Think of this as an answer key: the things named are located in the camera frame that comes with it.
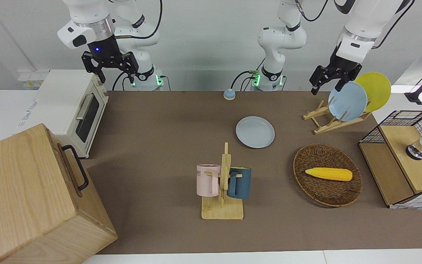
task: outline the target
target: wire basket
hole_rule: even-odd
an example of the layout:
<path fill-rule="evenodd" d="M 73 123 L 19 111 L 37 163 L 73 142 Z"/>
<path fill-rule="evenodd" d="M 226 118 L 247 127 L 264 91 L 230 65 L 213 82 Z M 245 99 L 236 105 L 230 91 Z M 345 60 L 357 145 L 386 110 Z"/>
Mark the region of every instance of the wire basket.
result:
<path fill-rule="evenodd" d="M 305 173 L 306 169 L 327 167 L 353 172 L 350 181 L 320 179 Z M 310 144 L 301 148 L 293 162 L 294 176 L 301 189 L 321 204 L 340 207 L 355 202 L 362 193 L 362 178 L 356 164 L 336 147 Z"/>

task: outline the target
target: brown table mat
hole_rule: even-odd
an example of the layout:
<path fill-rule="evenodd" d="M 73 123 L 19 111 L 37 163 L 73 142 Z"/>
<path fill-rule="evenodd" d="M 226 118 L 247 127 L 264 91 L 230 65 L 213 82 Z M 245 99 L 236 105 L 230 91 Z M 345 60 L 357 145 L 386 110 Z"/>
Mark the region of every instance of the brown table mat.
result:
<path fill-rule="evenodd" d="M 82 161 L 119 236 L 101 254 L 422 248 L 422 210 L 387 209 L 357 146 L 375 120 L 315 136 L 301 118 L 326 92 L 238 92 L 230 102 L 222 92 L 109 93 Z M 246 116 L 271 122 L 270 146 L 239 142 L 235 127 Z M 224 142 L 233 166 L 252 168 L 251 197 L 243 220 L 202 220 L 196 165 L 219 164 Z M 324 208 L 300 190 L 292 162 L 310 143 L 353 159 L 363 180 L 355 203 Z"/>

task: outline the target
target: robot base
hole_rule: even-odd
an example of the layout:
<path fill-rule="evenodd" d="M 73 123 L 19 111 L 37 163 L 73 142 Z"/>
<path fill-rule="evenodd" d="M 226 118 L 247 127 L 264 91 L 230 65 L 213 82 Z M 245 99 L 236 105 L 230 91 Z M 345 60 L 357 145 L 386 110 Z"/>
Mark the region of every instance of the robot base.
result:
<path fill-rule="evenodd" d="M 134 78 L 134 85 L 125 84 L 125 91 L 161 91 L 164 86 L 161 75 L 162 70 L 156 69 L 156 73 L 149 76 L 145 81 Z"/>
<path fill-rule="evenodd" d="M 281 76 L 277 81 L 272 82 L 265 80 L 266 78 L 261 77 L 258 85 L 252 82 L 252 88 L 254 91 L 273 92 L 281 91 L 283 88 L 283 77 Z"/>

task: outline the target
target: black metal handle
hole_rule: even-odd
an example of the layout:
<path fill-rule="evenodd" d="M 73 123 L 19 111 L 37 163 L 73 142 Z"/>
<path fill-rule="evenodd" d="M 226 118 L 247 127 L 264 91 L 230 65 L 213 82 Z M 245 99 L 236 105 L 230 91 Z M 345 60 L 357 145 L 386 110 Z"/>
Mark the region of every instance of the black metal handle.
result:
<path fill-rule="evenodd" d="M 62 151 L 65 151 L 65 150 L 68 150 L 68 149 L 71 149 L 71 151 L 73 152 L 74 157 L 75 157 L 76 162 L 77 162 L 77 165 L 79 166 L 79 169 L 81 170 L 82 177 L 84 178 L 84 183 L 77 187 L 77 189 L 79 191 L 82 191 L 87 187 L 87 185 L 89 185 L 89 178 L 87 178 L 87 174 L 84 171 L 84 167 L 82 166 L 81 160 L 77 156 L 77 153 L 76 153 L 76 150 L 74 149 L 74 147 L 72 145 L 66 145 L 66 146 L 62 147 Z"/>

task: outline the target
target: light blue plate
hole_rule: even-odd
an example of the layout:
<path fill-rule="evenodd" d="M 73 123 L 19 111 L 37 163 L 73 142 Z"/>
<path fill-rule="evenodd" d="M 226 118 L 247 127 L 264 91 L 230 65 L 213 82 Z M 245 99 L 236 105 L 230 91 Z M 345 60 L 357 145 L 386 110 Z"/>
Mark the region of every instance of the light blue plate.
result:
<path fill-rule="evenodd" d="M 360 117 L 367 106 L 367 95 L 362 86 L 358 85 L 356 82 L 348 82 L 343 86 L 340 92 L 333 89 L 330 92 L 328 101 L 335 97 L 328 107 L 330 113 L 340 119 L 343 114 L 348 111 L 342 121 L 351 121 Z"/>

